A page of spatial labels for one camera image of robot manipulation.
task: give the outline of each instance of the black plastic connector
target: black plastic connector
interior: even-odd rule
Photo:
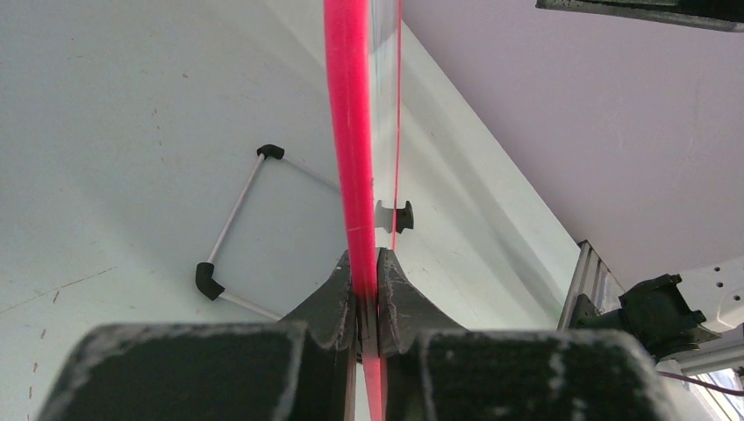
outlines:
[[[256,149],[256,155],[263,155],[264,158],[274,158],[275,160],[280,160],[284,157],[284,148],[267,143],[266,145]]]
[[[413,206],[407,200],[405,201],[405,207],[395,210],[384,208],[383,202],[378,200],[375,206],[375,227],[384,228],[386,232],[392,233],[393,214],[395,214],[396,232],[398,234],[402,234],[406,228],[413,229]]]
[[[197,288],[204,296],[214,301],[225,291],[225,287],[212,279],[212,275],[214,275],[214,265],[206,261],[197,265]]]

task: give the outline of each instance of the pink surface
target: pink surface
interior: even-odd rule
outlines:
[[[377,297],[369,117],[368,1],[325,0],[325,60],[354,293]],[[379,359],[362,356],[369,413],[383,419]]]

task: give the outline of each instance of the dust spot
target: dust spot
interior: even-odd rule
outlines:
[[[497,406],[490,411],[495,417],[503,417],[504,415],[508,415],[509,412],[511,412],[509,408],[505,406]]]
[[[586,409],[586,402],[575,397],[572,403],[574,410],[571,411],[571,421],[585,421],[584,410]]]
[[[553,355],[550,357],[548,365],[553,369],[553,372],[555,373],[555,377],[550,379],[550,381],[548,382],[548,386],[550,386],[550,389],[553,392],[552,398],[557,399],[558,396],[561,394],[561,389],[563,389],[563,386],[566,384],[566,366],[563,365],[563,354],[560,351],[554,352]]]

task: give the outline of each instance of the black clamp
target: black clamp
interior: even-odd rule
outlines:
[[[402,234],[406,228],[413,229],[413,206],[408,200],[405,201],[405,207],[395,210],[384,208],[383,201],[378,200],[375,206],[375,227],[384,228],[388,234],[392,233],[393,215],[395,215],[398,234]]]

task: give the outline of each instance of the white plastic part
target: white plastic part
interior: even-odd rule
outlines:
[[[231,293],[227,292],[226,290],[223,291],[222,294],[219,295],[219,297],[220,298],[223,298],[223,299],[225,299],[225,300],[227,300],[227,301],[229,301],[231,303],[236,303],[240,307],[245,307],[245,308],[247,308],[247,309],[249,309],[251,311],[255,311],[256,313],[261,314],[262,316],[266,316],[267,318],[270,318],[270,319],[272,319],[274,321],[279,320],[280,318],[282,318],[282,316],[280,316],[279,314],[274,313],[271,310],[266,310],[263,307],[261,307],[260,305],[256,305],[254,303],[251,303],[249,301],[246,301],[246,300],[240,298],[239,296],[235,296],[234,294],[231,294]]]
[[[703,327],[725,332],[744,323],[744,256],[679,275],[684,301],[707,318]]]
[[[227,221],[225,221],[225,226],[222,228],[222,232],[219,233],[219,237],[217,237],[217,243],[215,243],[214,247],[211,249],[210,257],[207,259],[209,263],[214,263],[214,260],[217,258],[217,253],[219,252],[219,248],[222,246],[222,242],[225,241],[225,235],[227,235],[227,231],[230,230],[230,225],[233,224],[233,220],[235,219],[235,215],[238,214],[238,211],[240,210],[240,206],[246,200],[246,194],[248,193],[248,189],[250,189],[251,184],[253,184],[255,175],[258,172],[258,168],[261,167],[261,164],[264,162],[264,160],[266,160],[266,157],[264,157],[263,154],[259,154],[258,159],[256,160],[256,163],[254,165],[254,169],[251,170],[251,175],[248,176],[246,185],[243,186],[243,190],[240,192],[240,196],[238,196],[238,201],[235,203],[235,206],[232,207],[230,216],[227,217]]]

